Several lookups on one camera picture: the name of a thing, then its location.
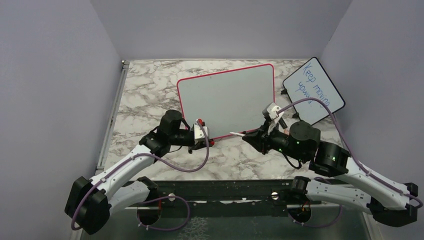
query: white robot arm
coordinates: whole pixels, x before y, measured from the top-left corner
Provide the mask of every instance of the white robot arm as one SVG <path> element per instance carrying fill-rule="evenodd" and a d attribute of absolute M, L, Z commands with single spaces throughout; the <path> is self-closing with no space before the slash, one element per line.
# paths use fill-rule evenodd
<path fill-rule="evenodd" d="M 400 227 L 417 220 L 417 210 L 422 204 L 418 187 L 413 183 L 398 183 L 357 163 L 351 154 L 340 146 L 321 141 L 321 132 L 305 121 L 294 123 L 290 134 L 278 130 L 283 111 L 271 103 L 262 113 L 264 124 L 255 131 L 242 134 L 242 139 L 257 151 L 281 152 L 300 163 L 309 163 L 309 169 L 325 177 L 334 177 L 355 188 L 326 184 L 306 177 L 295 177 L 293 188 L 310 201 L 327 201 L 351 206 L 383 224 Z M 413 206 L 410 200 L 418 200 Z"/>
<path fill-rule="evenodd" d="M 187 129 L 180 129 L 181 123 Z M 158 160 L 171 166 L 161 159 L 170 151 L 171 146 L 189 147 L 189 153 L 206 147 L 207 160 L 208 147 L 215 144 L 213 139 L 208 138 L 208 133 L 208 128 L 201 119 L 197 119 L 193 127 L 189 128 L 179 111 L 168 110 L 159 126 L 145 135 L 123 159 L 90 179 L 80 177 L 73 183 L 65 206 L 65 213 L 72 218 L 72 229 L 83 228 L 88 234 L 93 234 L 104 226 L 113 213 L 144 202 L 154 185 L 151 180 L 142 177 L 130 185 L 125 184 Z M 174 168 L 183 172 L 197 170 Z"/>

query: whiteboard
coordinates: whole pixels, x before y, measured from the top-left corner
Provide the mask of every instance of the whiteboard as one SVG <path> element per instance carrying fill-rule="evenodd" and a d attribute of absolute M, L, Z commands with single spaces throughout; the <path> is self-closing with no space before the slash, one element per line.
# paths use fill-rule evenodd
<path fill-rule="evenodd" d="M 332 113 L 345 106 L 345 100 L 334 86 L 327 72 L 316 57 L 288 76 L 283 82 L 291 102 L 304 98 L 321 100 Z M 304 101 L 294 106 L 299 118 L 313 125 L 327 117 L 326 109 L 316 101 Z"/>
<path fill-rule="evenodd" d="M 181 112 L 191 126 L 202 119 L 213 139 L 259 128 L 274 102 L 274 66 L 262 64 L 180 79 Z"/>

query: purple cable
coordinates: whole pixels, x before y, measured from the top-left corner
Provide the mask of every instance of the purple cable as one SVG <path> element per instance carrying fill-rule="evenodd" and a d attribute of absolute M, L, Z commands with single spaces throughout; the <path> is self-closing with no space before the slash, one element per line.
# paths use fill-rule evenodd
<path fill-rule="evenodd" d="M 142 221 L 140 221 L 140 217 L 137 214 L 137 220 L 139 222 L 138 226 L 143 226 L 147 229 L 153 229 L 153 230 L 159 230 L 159 231 L 165 231 L 165 232 L 175 231 L 175 230 L 178 230 L 178 229 L 184 227 L 190 220 L 190 206 L 189 206 L 189 203 L 184 198 L 182 198 L 180 196 L 162 196 L 162 197 L 155 198 L 153 200 L 144 201 L 142 203 L 143 204 L 149 204 L 149 203 L 153 203 L 153 202 L 156 202 L 156 201 L 161 201 L 162 199 L 174 199 L 174 198 L 183 201 L 185 206 L 187 207 L 187 217 L 185 218 L 184 222 L 181 225 L 173 227 L 173 228 L 160 228 L 160 227 L 154 227 L 154 226 L 150 226 L 150 225 L 144 225 L 142 223 Z"/>
<path fill-rule="evenodd" d="M 305 102 L 305 101 L 315 101 L 315 102 L 318 102 L 319 104 L 321 104 L 325 108 L 325 110 L 327 110 L 328 115 L 330 116 L 331 120 L 333 121 L 333 123 L 335 125 L 335 128 L 337 129 L 338 133 L 340 134 L 341 140 L 343 140 L 344 144 L 346 145 L 347 150 L 350 152 L 350 155 L 352 156 L 353 161 L 356 163 L 356 165 L 358 165 L 358 167 L 362 171 L 365 172 L 365 174 L 370 175 L 374 180 L 376 180 L 377 182 L 381 183 L 382 185 L 388 187 L 389 189 L 391 189 L 391 190 L 393 190 L 393 191 L 395 191 L 395 192 L 397 192 L 397 193 L 399 193 L 401 195 L 405 195 L 405 196 L 407 196 L 410 199 L 415 200 L 418 203 L 418 206 L 416 206 L 418 209 L 421 208 L 424 205 L 423 202 L 418 197 L 413 196 L 410 193 L 404 194 L 404 192 L 402 190 L 400 190 L 400 189 L 398 189 L 398 188 L 390 185 L 389 183 L 385 182 L 381 178 L 379 178 L 376 175 L 370 173 L 362 165 L 362 163 L 359 160 L 357 160 L 357 158 L 354 156 L 354 153 L 353 153 L 352 149 L 349 147 L 348 142 L 346 141 L 345 135 L 341 131 L 342 128 L 340 127 L 339 123 L 336 121 L 336 119 L 335 119 L 334 115 L 332 114 L 331 110 L 322 101 L 320 101 L 318 98 L 307 97 L 307 98 L 303 98 L 303 99 L 297 100 L 297 101 L 295 101 L 295 102 L 293 102 L 293 103 L 291 103 L 291 104 L 283 107 L 281 110 L 279 110 L 277 112 L 277 114 L 280 114 L 280 113 L 286 111 L 287 109 L 293 107 L 294 105 L 299 104 L 299 103 L 302 103 L 302 102 Z"/>
<path fill-rule="evenodd" d="M 320 177 L 320 176 L 317 176 L 317 177 L 315 177 L 314 179 L 315 179 L 315 180 L 322 180 L 322 181 L 326 182 L 327 184 L 331 184 L 328 180 L 326 180 L 326 179 L 324 179 L 324 178 L 322 178 L 322 177 Z M 331 222 L 329 222 L 329 223 L 326 223 L 326 224 L 322 224 L 322 225 L 308 225 L 308 224 L 302 224 L 302 222 L 298 222 L 298 221 L 296 221 L 296 220 L 292 217 L 292 215 L 290 215 L 290 213 L 288 214 L 288 216 L 289 216 L 289 217 L 290 217 L 290 218 L 294 221 L 294 223 L 296 223 L 296 224 L 298 224 L 298 225 L 302 225 L 302 227 L 313 228 L 313 229 L 321 229 L 321 228 L 326 228 L 326 227 L 329 227 L 329 226 L 331 226 L 331 225 L 333 225 L 333 224 L 337 223 L 337 222 L 340 220 L 340 218 L 342 217 L 342 214 L 343 214 L 343 206 L 342 206 L 342 205 L 340 205 L 340 206 L 338 207 L 338 215 L 337 215 L 337 217 L 335 217 L 333 221 L 331 221 Z"/>
<path fill-rule="evenodd" d="M 206 164 L 206 162 L 208 161 L 208 158 L 209 158 L 209 138 L 208 138 L 208 135 L 206 134 L 205 129 L 199 123 L 199 121 L 197 120 L 196 122 L 199 125 L 200 130 L 203 132 L 204 140 L 206 142 L 206 157 L 204 158 L 204 161 L 202 162 L 202 164 L 199 167 L 197 167 L 195 169 L 183 169 L 183 168 L 180 168 L 180 167 L 177 167 L 177 166 L 174 166 L 174 165 L 170 164 L 169 162 L 163 160 L 162 158 L 160 158 L 160 157 L 158 157 L 156 155 L 153 155 L 153 154 L 150 154 L 150 153 L 139 153 L 139 154 L 136 154 L 136 155 L 134 155 L 134 156 L 126 159 L 125 161 L 121 162 L 117 167 L 115 167 L 108 174 L 106 174 L 106 176 L 104 176 L 104 179 L 108 179 L 112 174 L 114 174 L 116 171 L 118 171 L 119 169 L 121 169 L 129 161 L 132 161 L 133 159 L 136 159 L 136 158 L 139 158 L 139 157 L 142 157 L 142 156 L 147 156 L 147 157 L 154 158 L 154 159 L 156 159 L 158 161 L 161 161 L 162 163 L 170 166 L 173 169 L 176 169 L 178 171 L 185 172 L 185 173 L 193 173 L 193 172 L 196 172 L 196 171 L 200 170 L 201 168 L 203 168 L 203 166 L 205 166 L 205 164 Z M 94 184 L 90 188 L 90 190 L 88 190 L 88 192 L 84 195 L 84 197 L 81 199 L 81 201 L 79 202 L 78 206 L 75 209 L 75 212 L 73 213 L 72 221 L 70 222 L 70 228 L 72 230 L 76 231 L 76 230 L 80 230 L 81 229 L 80 226 L 79 227 L 75 227 L 75 222 L 77 221 L 77 215 L 80 212 L 81 207 L 83 206 L 83 203 L 87 200 L 87 198 L 94 191 L 94 189 L 96 189 L 101 183 L 102 183 L 102 181 L 100 180 L 96 184 Z"/>

